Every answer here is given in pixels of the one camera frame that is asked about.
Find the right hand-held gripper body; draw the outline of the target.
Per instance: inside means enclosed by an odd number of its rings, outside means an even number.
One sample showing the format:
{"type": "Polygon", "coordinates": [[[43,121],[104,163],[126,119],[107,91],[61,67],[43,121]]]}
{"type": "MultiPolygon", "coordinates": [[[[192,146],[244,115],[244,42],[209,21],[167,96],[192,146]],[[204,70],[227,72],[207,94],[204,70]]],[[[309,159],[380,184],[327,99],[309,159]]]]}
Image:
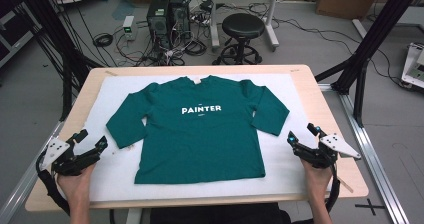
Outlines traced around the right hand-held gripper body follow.
{"type": "Polygon", "coordinates": [[[293,150],[300,159],[315,168],[325,169],[336,163],[339,154],[360,159],[361,155],[337,134],[323,135],[318,138],[318,146],[311,148],[300,143],[300,148],[293,150]]]}

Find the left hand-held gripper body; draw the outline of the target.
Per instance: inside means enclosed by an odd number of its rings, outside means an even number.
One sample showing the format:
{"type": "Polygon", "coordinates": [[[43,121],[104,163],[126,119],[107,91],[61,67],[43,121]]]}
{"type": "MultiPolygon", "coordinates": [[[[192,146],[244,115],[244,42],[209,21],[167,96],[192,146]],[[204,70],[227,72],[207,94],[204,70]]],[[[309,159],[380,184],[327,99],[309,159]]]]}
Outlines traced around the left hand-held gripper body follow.
{"type": "Polygon", "coordinates": [[[42,154],[40,170],[44,171],[48,167],[55,173],[64,176],[78,176],[81,172],[96,163],[101,155],[101,141],[83,154],[75,155],[73,148],[83,138],[71,137],[67,141],[53,138],[42,154]]]}

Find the green long-sleeve shirt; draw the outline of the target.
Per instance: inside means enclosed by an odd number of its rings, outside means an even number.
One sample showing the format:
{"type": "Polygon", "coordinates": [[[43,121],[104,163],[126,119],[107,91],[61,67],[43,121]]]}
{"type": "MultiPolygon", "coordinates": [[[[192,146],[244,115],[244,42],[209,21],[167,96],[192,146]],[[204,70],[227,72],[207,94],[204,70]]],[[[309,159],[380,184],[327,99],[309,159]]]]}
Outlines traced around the green long-sleeve shirt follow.
{"type": "Polygon", "coordinates": [[[180,77],[128,94],[106,127],[120,148],[143,142],[137,184],[191,184],[264,177],[258,133],[288,115],[250,80],[180,77]]]}

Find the person's right hand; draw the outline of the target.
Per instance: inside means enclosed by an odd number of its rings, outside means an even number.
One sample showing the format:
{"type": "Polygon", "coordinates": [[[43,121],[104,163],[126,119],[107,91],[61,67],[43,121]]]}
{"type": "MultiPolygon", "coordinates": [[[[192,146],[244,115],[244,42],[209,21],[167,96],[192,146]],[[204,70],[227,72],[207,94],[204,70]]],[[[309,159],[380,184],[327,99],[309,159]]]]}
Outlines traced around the person's right hand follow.
{"type": "Polygon", "coordinates": [[[323,201],[332,172],[330,168],[320,169],[313,167],[307,161],[301,161],[306,178],[306,189],[310,200],[323,201]]]}

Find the person's left hand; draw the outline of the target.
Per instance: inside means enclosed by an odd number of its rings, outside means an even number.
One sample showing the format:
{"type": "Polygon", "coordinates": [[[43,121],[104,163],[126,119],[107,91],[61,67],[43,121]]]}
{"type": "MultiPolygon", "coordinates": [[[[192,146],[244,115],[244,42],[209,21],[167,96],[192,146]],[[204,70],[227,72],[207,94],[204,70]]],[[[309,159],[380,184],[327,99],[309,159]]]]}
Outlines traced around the person's left hand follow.
{"type": "Polygon", "coordinates": [[[90,179],[94,168],[95,165],[90,165],[78,176],[58,176],[57,182],[69,204],[90,203],[90,179]]]}

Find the white foam mat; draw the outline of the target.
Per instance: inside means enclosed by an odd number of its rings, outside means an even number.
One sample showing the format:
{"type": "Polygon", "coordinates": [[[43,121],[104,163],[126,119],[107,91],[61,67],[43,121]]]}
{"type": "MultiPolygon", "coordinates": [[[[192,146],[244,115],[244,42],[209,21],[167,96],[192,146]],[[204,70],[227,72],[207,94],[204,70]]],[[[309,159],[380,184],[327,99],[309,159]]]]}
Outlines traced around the white foam mat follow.
{"type": "Polygon", "coordinates": [[[226,198],[238,201],[250,197],[277,197],[304,192],[303,167],[287,142],[292,131],[302,143],[316,147],[315,137],[307,129],[307,118],[289,74],[219,74],[183,76],[198,83],[208,76],[233,81],[250,80],[257,86],[267,87],[288,109],[289,115],[279,135],[260,131],[258,140],[266,175],[227,181],[191,184],[137,184],[143,142],[120,148],[107,130],[106,124],[130,93],[138,92],[151,83],[163,84],[180,78],[168,76],[115,76],[104,79],[84,128],[87,137],[77,144],[75,151],[83,153],[105,136],[108,147],[97,163],[91,181],[90,198],[94,203],[143,201],[160,205],[181,205],[185,202],[220,202],[226,198]]]}

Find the tan tape strip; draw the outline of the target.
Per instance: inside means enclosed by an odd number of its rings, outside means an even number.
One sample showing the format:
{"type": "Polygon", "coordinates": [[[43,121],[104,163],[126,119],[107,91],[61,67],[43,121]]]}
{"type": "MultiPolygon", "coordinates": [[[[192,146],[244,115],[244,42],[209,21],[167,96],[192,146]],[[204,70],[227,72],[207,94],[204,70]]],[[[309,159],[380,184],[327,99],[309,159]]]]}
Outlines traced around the tan tape strip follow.
{"type": "Polygon", "coordinates": [[[350,187],[341,177],[337,176],[338,181],[340,184],[346,188],[350,193],[354,193],[354,190],[352,187],[350,187]]]}

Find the person's dark clothing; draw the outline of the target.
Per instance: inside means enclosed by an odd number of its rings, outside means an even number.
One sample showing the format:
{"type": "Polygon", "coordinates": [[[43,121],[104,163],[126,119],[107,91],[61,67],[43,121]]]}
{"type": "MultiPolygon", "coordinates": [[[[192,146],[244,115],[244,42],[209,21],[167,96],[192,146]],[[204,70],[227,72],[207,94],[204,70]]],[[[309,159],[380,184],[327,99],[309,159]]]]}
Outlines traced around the person's dark clothing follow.
{"type": "Polygon", "coordinates": [[[314,224],[292,221],[277,203],[153,208],[150,224],[314,224]]]}

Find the white machine with circuit board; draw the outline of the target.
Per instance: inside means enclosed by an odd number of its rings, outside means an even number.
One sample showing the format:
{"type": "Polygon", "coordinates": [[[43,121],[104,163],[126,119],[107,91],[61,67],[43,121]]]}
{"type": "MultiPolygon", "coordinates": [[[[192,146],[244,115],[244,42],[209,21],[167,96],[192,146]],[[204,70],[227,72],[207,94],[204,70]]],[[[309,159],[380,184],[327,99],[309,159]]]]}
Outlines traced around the white machine with circuit board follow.
{"type": "Polygon", "coordinates": [[[401,80],[424,89],[424,45],[410,43],[401,80]]]}

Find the white box with green display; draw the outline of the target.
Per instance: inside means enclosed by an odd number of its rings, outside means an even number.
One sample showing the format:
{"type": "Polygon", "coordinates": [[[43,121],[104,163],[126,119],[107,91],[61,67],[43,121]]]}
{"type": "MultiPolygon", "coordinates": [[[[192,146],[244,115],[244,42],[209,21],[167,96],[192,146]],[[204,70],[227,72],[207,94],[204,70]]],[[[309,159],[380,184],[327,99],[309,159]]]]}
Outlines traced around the white box with green display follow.
{"type": "Polygon", "coordinates": [[[124,35],[128,41],[136,39],[136,28],[134,26],[134,17],[126,16],[122,25],[124,35]]]}

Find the black round stool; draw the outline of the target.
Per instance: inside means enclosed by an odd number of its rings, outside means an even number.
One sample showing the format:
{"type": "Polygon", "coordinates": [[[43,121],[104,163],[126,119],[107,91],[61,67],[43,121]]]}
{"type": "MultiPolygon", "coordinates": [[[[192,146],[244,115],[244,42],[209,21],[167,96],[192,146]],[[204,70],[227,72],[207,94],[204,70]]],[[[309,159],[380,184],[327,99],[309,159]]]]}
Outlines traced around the black round stool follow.
{"type": "Polygon", "coordinates": [[[229,39],[213,65],[256,65],[262,62],[258,51],[250,46],[250,41],[259,38],[265,31],[265,24],[260,18],[247,13],[231,14],[223,20],[222,29],[229,39]]]}

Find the black computer tower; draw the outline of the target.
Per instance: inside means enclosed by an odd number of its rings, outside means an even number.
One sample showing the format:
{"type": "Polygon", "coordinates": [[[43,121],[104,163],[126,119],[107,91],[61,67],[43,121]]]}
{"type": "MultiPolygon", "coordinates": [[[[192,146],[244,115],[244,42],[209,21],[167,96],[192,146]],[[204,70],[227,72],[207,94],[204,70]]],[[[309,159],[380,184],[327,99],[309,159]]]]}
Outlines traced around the black computer tower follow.
{"type": "Polygon", "coordinates": [[[189,0],[170,0],[172,40],[191,37],[189,0]]]}
{"type": "Polygon", "coordinates": [[[170,48],[169,1],[152,0],[146,16],[152,41],[158,49],[170,48]]]}

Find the aluminium floor rail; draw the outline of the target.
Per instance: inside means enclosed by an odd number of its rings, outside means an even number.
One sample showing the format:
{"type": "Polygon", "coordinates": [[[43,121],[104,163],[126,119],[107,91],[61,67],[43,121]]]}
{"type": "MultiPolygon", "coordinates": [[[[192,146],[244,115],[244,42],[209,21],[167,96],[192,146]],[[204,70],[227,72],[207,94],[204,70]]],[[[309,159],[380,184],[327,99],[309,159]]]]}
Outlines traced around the aluminium floor rail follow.
{"type": "Polygon", "coordinates": [[[386,175],[383,165],[372,145],[371,139],[364,127],[361,127],[353,116],[354,105],[348,95],[338,95],[346,113],[349,124],[353,130],[356,142],[362,153],[362,158],[366,161],[374,184],[383,200],[384,207],[393,224],[410,224],[404,209],[386,175]]]}
{"type": "Polygon", "coordinates": [[[34,187],[38,175],[36,171],[36,161],[39,155],[44,151],[47,144],[54,138],[57,137],[63,128],[64,122],[58,121],[57,124],[52,129],[48,138],[42,144],[40,150],[35,155],[33,161],[30,163],[29,167],[21,177],[20,181],[14,188],[14,190],[9,195],[6,202],[3,204],[0,209],[0,224],[9,224],[16,212],[24,204],[25,200],[28,198],[32,188],[34,187]]]}

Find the black metal frame stand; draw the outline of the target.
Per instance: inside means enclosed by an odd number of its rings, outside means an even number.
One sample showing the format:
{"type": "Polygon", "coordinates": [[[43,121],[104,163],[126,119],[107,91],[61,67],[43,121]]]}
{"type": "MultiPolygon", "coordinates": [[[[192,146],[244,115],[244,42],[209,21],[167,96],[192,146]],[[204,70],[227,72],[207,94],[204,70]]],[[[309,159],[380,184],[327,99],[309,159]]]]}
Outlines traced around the black metal frame stand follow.
{"type": "Polygon", "coordinates": [[[339,78],[331,84],[331,88],[341,95],[348,95],[350,87],[356,83],[353,117],[360,127],[363,126],[362,109],[368,63],[412,1],[388,0],[356,51],[347,60],[315,76],[319,82],[341,72],[339,78]]]}
{"type": "Polygon", "coordinates": [[[23,25],[35,37],[62,80],[62,114],[64,121],[73,107],[74,92],[79,93],[93,68],[102,64],[83,54],[72,39],[73,28],[65,28],[58,6],[53,0],[4,0],[12,7],[23,25]]]}

